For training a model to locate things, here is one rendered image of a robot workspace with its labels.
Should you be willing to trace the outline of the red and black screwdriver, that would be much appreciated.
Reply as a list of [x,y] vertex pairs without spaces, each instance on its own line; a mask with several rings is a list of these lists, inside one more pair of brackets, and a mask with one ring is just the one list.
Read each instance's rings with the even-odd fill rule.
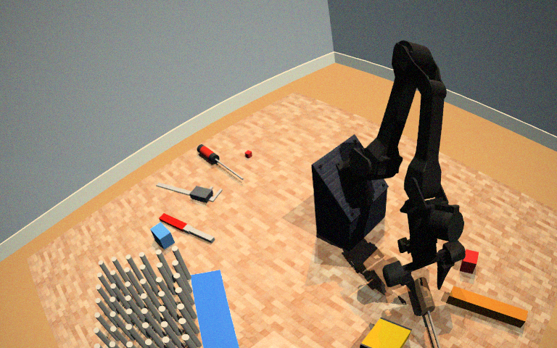
[[230,170],[233,174],[235,174],[236,176],[238,176],[241,180],[243,180],[243,178],[235,173],[232,169],[230,169],[229,167],[225,166],[221,161],[219,161],[220,157],[215,154],[215,152],[211,151],[210,149],[208,149],[206,146],[200,144],[197,147],[197,151],[204,157],[206,157],[207,160],[213,162],[214,164],[219,162],[220,164],[222,164],[226,169]]

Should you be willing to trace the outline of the orange rectangular bar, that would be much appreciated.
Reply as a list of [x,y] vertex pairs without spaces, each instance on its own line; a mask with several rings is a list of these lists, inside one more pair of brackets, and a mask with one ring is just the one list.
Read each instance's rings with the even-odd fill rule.
[[521,328],[527,319],[527,310],[514,307],[489,297],[453,286],[447,304],[487,316]]

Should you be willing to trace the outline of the blue flat strip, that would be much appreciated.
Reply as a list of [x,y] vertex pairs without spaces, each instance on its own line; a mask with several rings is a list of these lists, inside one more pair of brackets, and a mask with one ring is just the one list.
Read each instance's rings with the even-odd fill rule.
[[239,348],[220,270],[191,275],[204,348]]

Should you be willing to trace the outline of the blue cube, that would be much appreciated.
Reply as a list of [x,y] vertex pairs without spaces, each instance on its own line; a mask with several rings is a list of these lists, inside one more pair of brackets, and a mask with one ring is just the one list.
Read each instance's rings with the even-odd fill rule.
[[154,236],[154,240],[157,241],[163,249],[175,243],[171,232],[161,222],[155,227],[153,226],[150,230]]

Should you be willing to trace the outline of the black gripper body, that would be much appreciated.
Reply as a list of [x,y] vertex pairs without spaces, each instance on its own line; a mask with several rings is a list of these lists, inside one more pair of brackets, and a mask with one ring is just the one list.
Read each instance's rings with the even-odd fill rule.
[[412,239],[410,237],[412,262],[407,265],[401,265],[400,261],[385,265],[383,268],[383,277],[387,283],[387,287],[393,287],[401,284],[404,281],[411,279],[411,272],[424,268],[438,261],[443,265],[449,262],[457,262],[466,256],[465,247],[460,241],[446,242],[443,244],[442,249],[437,252],[437,239],[431,236],[425,239]]

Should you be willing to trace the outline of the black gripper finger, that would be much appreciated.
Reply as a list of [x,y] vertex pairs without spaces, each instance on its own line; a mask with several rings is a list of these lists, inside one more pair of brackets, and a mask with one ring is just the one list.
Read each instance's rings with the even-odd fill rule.
[[448,274],[451,267],[454,266],[454,264],[455,264],[454,262],[449,262],[449,263],[443,265],[441,261],[437,262],[437,288],[438,288],[438,290],[441,289],[446,275]]
[[408,281],[404,281],[400,284],[401,286],[406,285],[408,287],[408,289],[410,289],[414,299],[416,299],[416,287],[415,287],[415,282],[413,280],[413,276],[411,276],[411,279]]

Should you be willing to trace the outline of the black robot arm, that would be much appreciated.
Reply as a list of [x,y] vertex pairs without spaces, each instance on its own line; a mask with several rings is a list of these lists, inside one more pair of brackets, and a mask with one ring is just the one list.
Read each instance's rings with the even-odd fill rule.
[[394,178],[403,161],[398,144],[418,89],[421,105],[416,153],[404,179],[409,199],[400,212],[408,216],[412,239],[431,236],[455,243],[463,233],[464,221],[459,205],[448,204],[441,185],[439,151],[447,89],[440,69],[427,47],[404,40],[395,44],[392,67],[395,82],[377,137],[366,148],[352,148],[350,157],[337,162],[336,167],[348,189],[366,180]]

